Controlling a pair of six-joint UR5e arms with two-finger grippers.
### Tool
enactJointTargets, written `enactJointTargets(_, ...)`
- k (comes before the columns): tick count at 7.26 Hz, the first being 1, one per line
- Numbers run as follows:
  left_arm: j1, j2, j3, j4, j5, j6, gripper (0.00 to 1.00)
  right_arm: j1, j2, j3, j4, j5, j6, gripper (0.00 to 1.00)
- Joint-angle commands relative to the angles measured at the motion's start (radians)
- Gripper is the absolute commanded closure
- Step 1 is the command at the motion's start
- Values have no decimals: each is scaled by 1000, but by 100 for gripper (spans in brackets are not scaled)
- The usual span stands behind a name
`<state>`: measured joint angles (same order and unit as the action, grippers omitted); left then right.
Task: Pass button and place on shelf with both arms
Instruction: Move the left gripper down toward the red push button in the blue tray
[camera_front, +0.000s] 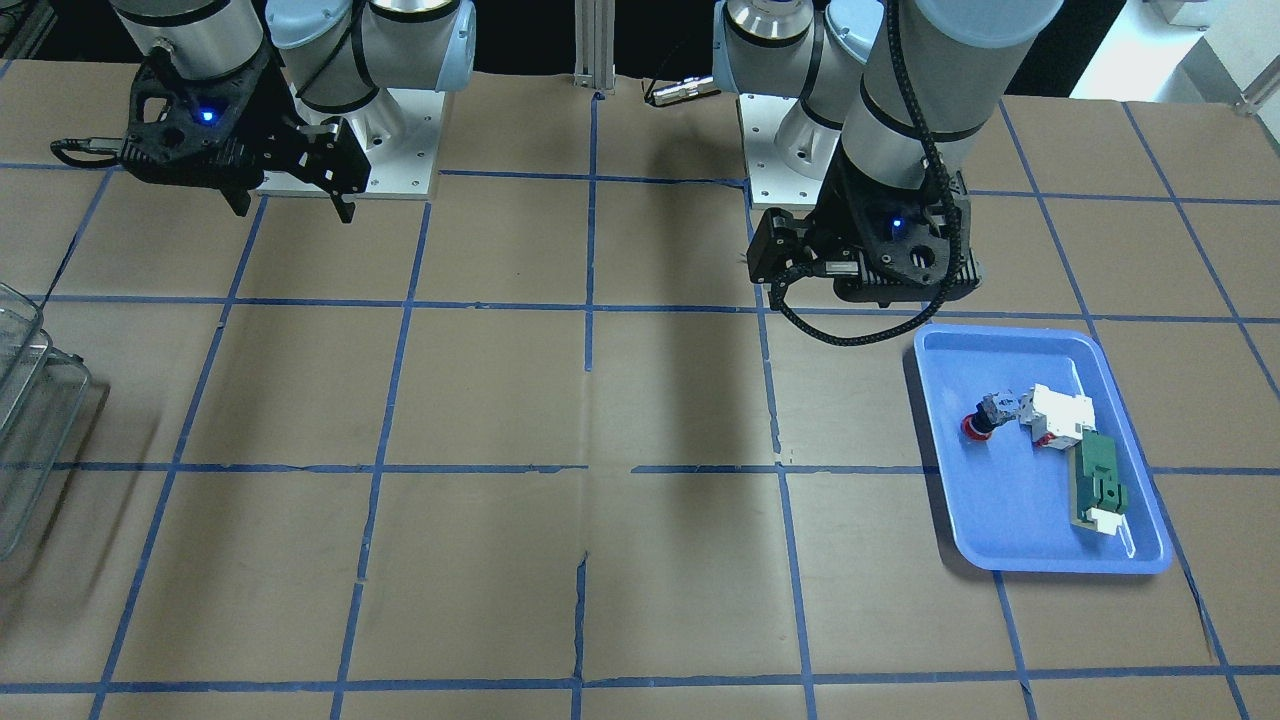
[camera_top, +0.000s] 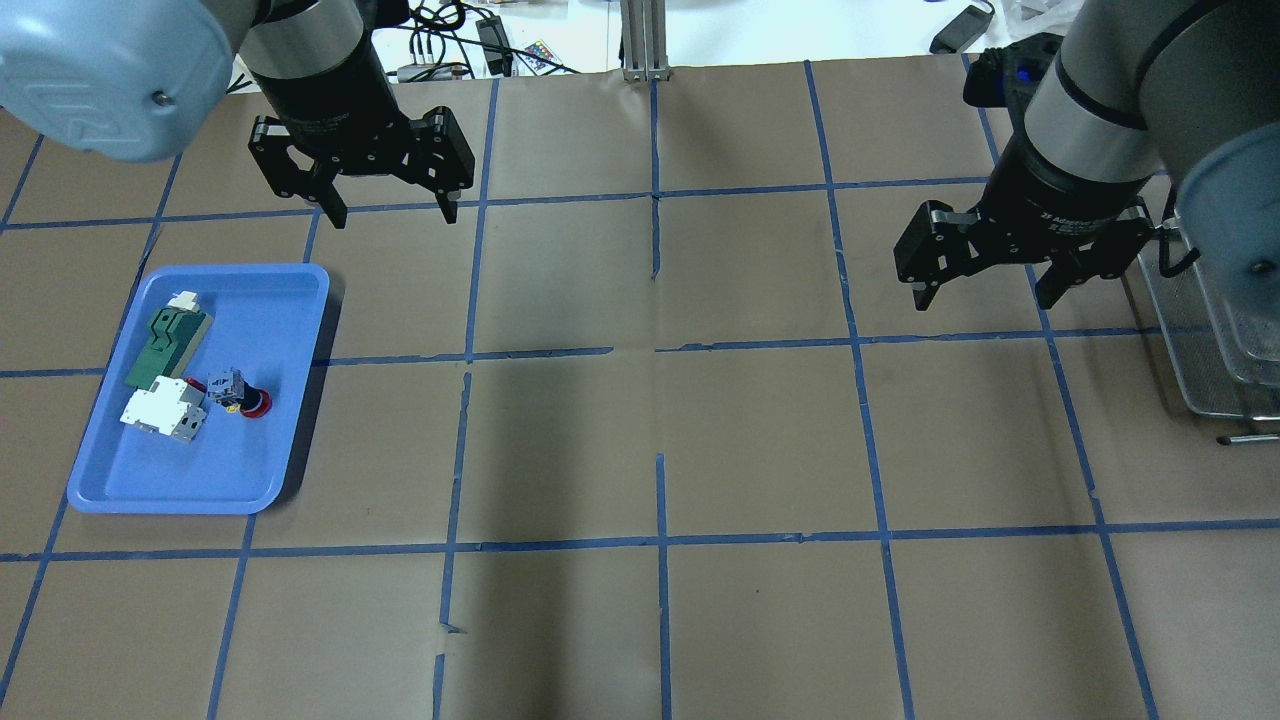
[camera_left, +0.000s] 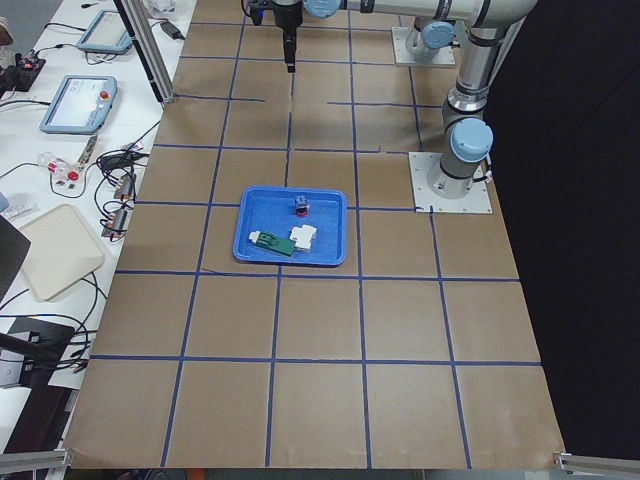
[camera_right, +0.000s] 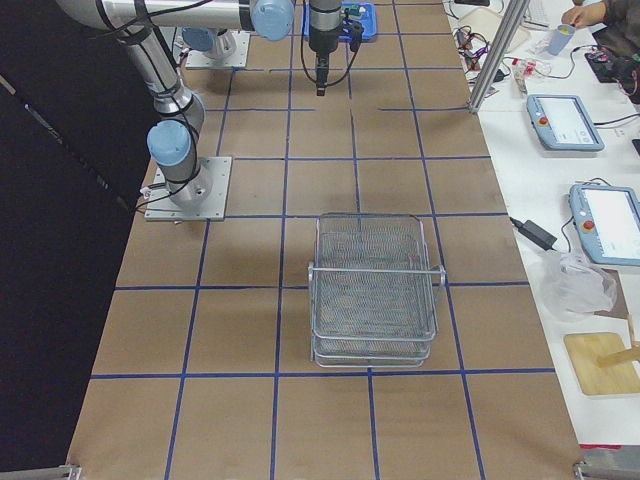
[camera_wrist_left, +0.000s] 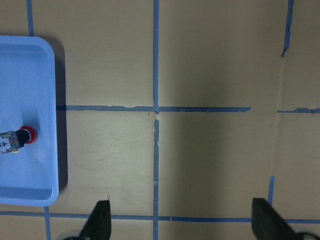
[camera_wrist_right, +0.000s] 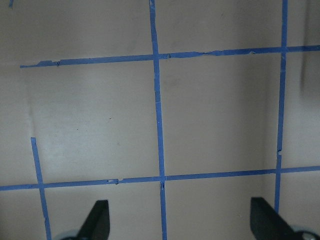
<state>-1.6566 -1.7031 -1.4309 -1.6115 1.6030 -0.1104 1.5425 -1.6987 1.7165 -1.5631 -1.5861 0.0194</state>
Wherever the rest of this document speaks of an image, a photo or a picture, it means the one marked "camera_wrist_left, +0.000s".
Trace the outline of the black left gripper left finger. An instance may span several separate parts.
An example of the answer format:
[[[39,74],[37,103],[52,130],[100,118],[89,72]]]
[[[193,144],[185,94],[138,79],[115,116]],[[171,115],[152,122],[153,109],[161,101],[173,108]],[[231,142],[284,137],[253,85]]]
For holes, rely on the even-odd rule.
[[[80,240],[109,240],[111,237],[111,207],[109,200],[99,200],[82,228]]]

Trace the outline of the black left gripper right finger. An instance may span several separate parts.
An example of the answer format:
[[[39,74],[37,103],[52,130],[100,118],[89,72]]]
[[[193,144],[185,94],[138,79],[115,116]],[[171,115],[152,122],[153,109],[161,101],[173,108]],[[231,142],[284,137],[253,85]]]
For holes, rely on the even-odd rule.
[[[298,240],[299,235],[264,198],[253,198],[251,229],[257,240]]]

